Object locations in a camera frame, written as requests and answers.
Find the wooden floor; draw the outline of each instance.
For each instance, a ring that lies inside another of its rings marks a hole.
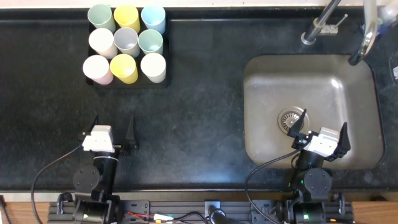
[[[356,224],[398,223],[398,202],[354,202],[353,204]],[[49,203],[37,202],[36,206],[43,223],[47,223]],[[37,223],[30,202],[9,202],[7,210],[13,224]],[[1,211],[2,223],[7,224],[3,212]]]

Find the black countertop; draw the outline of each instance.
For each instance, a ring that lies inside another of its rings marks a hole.
[[[164,89],[98,90],[85,83],[86,12],[3,11],[0,16],[0,189],[28,190],[46,164],[71,151],[77,134],[99,114],[114,136],[134,114],[141,148],[120,157],[115,191],[242,189],[256,167],[244,149],[243,69],[265,54],[350,54],[362,35],[361,9],[349,11],[339,34],[315,45],[300,41],[319,9],[168,9],[170,85]],[[398,29],[367,56],[374,69],[386,145],[379,165],[333,170],[333,188],[398,188]],[[45,171],[39,190],[71,190],[72,176],[92,163],[79,151]],[[287,190],[288,169],[264,169],[252,188]]]

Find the yellow cup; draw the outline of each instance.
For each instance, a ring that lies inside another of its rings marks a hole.
[[[125,84],[132,84],[138,79],[137,65],[128,54],[119,54],[111,61],[111,72]]]
[[[130,27],[139,33],[139,14],[134,5],[123,4],[117,7],[114,10],[113,17],[120,27]]]

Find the blue cup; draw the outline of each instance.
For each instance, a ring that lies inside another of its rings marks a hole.
[[[148,29],[154,29],[160,34],[166,30],[166,12],[160,6],[147,6],[141,12],[141,19]]]

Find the sink drain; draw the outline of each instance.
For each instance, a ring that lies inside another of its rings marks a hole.
[[[300,118],[300,115],[303,113],[303,111],[304,110],[299,107],[291,106],[280,112],[278,116],[278,125],[280,130],[287,134],[289,128],[292,127],[293,124]],[[308,114],[306,114],[303,125],[300,128],[301,132],[307,133],[309,125],[310,119],[308,118]]]

